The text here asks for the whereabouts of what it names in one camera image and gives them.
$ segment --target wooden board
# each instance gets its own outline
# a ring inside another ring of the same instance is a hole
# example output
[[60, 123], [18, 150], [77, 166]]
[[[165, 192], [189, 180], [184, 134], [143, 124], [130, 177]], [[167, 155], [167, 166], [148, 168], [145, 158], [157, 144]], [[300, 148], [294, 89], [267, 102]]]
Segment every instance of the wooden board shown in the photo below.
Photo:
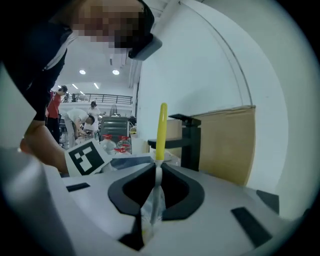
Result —
[[[199, 169], [211, 175], [246, 185], [255, 152], [255, 106], [242, 106], [195, 115], [201, 120]], [[182, 123], [167, 122], [167, 138], [181, 137]], [[170, 149], [181, 157], [181, 149]]]

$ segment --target railing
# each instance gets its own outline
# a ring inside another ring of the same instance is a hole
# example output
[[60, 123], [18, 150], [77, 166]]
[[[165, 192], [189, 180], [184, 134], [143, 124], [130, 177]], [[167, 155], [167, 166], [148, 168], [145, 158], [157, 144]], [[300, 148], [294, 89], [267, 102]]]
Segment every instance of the railing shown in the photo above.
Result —
[[112, 94], [66, 94], [63, 103], [66, 102], [93, 102], [110, 104], [132, 104], [132, 97]]

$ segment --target balcony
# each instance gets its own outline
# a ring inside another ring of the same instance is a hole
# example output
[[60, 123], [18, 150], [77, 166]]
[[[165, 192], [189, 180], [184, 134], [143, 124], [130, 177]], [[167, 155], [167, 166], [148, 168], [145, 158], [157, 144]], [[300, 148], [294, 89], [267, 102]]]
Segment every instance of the balcony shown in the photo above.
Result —
[[112, 95], [112, 94], [67, 94], [61, 101], [59, 106], [59, 112], [61, 114], [73, 109], [82, 109], [87, 111], [90, 107], [90, 103], [95, 101], [97, 107], [101, 112], [109, 113], [112, 106], [116, 105], [118, 113], [124, 116], [130, 116], [132, 112], [132, 100], [131, 96], [124, 95]]
[[64, 96], [62, 103], [105, 103], [108, 105], [131, 105], [132, 97], [112, 94], [67, 94]]

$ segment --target white wall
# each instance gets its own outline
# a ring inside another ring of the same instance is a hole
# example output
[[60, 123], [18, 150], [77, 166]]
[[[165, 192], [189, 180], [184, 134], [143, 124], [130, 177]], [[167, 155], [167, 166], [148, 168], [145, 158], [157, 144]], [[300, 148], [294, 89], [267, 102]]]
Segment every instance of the white wall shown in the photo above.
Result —
[[235, 22], [202, 3], [182, 3], [159, 35], [162, 48], [142, 66], [139, 136], [156, 137], [161, 102], [168, 103], [169, 114], [186, 115], [242, 105], [231, 61], [211, 24], [232, 49], [256, 105], [255, 154], [248, 186], [274, 193], [288, 145], [287, 109], [279, 79], [261, 48]]
[[242, 105], [230, 63], [210, 29], [181, 5], [158, 35], [162, 48], [142, 64], [137, 113], [141, 138], [156, 138], [162, 102], [168, 104], [168, 115]]
[[[320, 78], [314, 53], [295, 22], [274, 1], [203, 3], [243, 28], [259, 44], [277, 74], [287, 106], [288, 147], [276, 193], [282, 216], [301, 216], [310, 206], [320, 180]], [[265, 161], [274, 160], [265, 156]]]

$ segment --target yellow rod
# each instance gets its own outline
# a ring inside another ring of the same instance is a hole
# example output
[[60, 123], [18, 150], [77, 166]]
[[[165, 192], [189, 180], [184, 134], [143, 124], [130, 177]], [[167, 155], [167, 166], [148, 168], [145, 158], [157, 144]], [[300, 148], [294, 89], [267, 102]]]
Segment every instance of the yellow rod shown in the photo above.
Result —
[[167, 109], [166, 103], [161, 104], [158, 132], [156, 135], [155, 160], [165, 160], [165, 145], [167, 134]]

